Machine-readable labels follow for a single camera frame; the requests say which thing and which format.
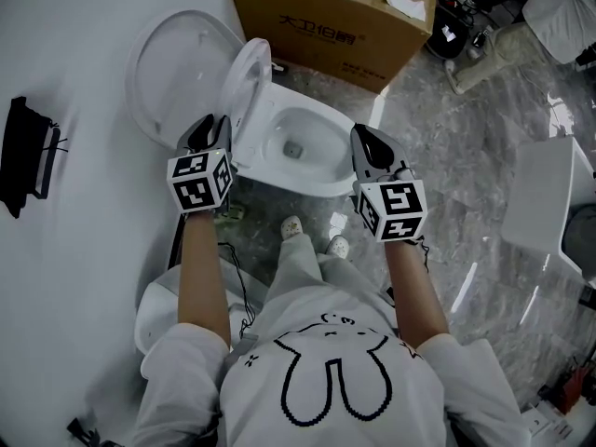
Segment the floor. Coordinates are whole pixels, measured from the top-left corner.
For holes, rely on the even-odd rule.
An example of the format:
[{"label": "floor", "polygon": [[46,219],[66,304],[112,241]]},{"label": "floor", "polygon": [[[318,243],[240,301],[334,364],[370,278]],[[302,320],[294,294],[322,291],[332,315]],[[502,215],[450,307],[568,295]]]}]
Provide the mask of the floor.
[{"label": "floor", "polygon": [[[515,11],[496,8],[492,25],[509,23]],[[427,190],[428,267],[451,330],[462,343],[490,341],[520,404],[572,356],[583,360],[596,339],[596,313],[577,304],[582,286],[509,246],[499,229],[521,143],[573,135],[596,164],[595,74],[526,66],[456,96],[440,61],[423,50],[385,97],[298,67],[278,82],[378,125],[407,148]],[[233,243],[242,267],[263,282],[275,274],[279,223],[297,214],[318,251],[341,233],[354,265],[389,286],[382,246],[347,196],[299,196],[241,179],[232,197],[248,212],[242,223],[222,227],[220,240]]]}]

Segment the white pants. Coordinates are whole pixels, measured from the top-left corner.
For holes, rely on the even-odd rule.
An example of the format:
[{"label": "white pants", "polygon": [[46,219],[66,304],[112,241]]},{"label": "white pants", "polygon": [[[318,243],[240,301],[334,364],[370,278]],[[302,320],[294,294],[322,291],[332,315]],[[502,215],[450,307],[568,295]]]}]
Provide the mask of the white pants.
[{"label": "white pants", "polygon": [[292,290],[317,285],[380,293],[348,260],[322,253],[316,255],[308,235],[288,238],[281,244],[278,271],[265,302]]},{"label": "white pants", "polygon": [[468,91],[508,66],[548,60],[547,51],[530,26],[515,23],[491,34],[484,46],[484,56],[454,74],[454,78],[457,86]]}]

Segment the white paper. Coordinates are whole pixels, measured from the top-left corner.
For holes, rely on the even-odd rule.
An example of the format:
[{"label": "white paper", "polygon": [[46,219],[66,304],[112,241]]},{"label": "white paper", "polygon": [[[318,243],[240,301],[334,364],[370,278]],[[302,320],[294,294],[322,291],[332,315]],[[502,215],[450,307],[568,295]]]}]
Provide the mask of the white paper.
[{"label": "white paper", "polygon": [[445,35],[445,38],[447,38],[447,43],[455,40],[455,33],[453,33],[447,25],[442,27],[442,31]]},{"label": "white paper", "polygon": [[411,19],[427,20],[427,11],[425,10],[424,2],[414,2],[414,0],[387,0],[387,2]]}]

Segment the sneaker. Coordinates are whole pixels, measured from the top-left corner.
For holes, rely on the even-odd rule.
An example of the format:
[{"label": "sneaker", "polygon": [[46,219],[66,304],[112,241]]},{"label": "sneaker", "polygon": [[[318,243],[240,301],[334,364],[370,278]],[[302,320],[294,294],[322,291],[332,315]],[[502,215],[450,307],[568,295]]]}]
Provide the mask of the sneaker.
[{"label": "sneaker", "polygon": [[449,81],[449,84],[451,85],[451,89],[454,91],[454,93],[459,94],[460,96],[462,94],[464,94],[465,91],[462,90],[455,82],[455,76],[454,76],[455,61],[446,60],[445,63],[443,64],[443,68],[445,69],[445,74],[447,75],[447,80]]},{"label": "sneaker", "polygon": [[281,223],[281,238],[284,240],[302,233],[302,223],[296,215],[288,217]]},{"label": "sneaker", "polygon": [[336,235],[327,247],[325,254],[333,255],[339,258],[347,258],[347,253],[350,251],[350,244],[341,235]]},{"label": "sneaker", "polygon": [[482,51],[476,47],[470,47],[466,50],[467,57],[472,61],[478,60],[482,56]]}]

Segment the toilet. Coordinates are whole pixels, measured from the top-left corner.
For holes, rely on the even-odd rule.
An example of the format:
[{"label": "toilet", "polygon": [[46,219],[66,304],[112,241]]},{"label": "toilet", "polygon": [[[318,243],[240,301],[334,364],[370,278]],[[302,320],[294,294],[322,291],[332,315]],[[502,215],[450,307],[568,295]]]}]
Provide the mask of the toilet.
[{"label": "toilet", "polygon": [[203,116],[228,115],[238,175],[306,196],[352,191],[354,122],[274,83],[268,42],[243,45],[208,13],[178,10],[153,21],[130,52],[125,92],[132,118],[166,147],[183,150]]}]

